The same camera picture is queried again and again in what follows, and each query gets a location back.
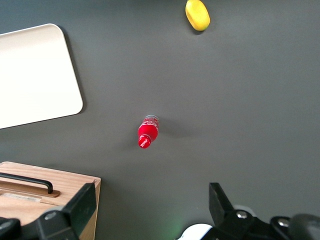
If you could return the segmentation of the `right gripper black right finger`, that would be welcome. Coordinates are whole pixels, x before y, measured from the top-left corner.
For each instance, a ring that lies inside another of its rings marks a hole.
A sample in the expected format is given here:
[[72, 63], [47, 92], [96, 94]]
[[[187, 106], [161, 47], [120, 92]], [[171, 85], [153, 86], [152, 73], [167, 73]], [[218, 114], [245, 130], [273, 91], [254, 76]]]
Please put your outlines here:
[[208, 231], [210, 240], [291, 240], [289, 217], [276, 216], [266, 223], [247, 210], [233, 207], [221, 185], [208, 187], [209, 211], [214, 226]]

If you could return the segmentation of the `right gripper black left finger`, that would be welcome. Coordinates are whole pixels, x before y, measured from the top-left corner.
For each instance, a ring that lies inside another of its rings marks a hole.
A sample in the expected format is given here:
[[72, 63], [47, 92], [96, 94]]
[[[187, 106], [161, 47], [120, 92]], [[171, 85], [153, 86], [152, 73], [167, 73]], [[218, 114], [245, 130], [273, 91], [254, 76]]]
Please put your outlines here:
[[86, 183], [59, 210], [50, 210], [22, 226], [17, 218], [0, 218], [2, 240], [78, 240], [96, 211], [94, 183]]

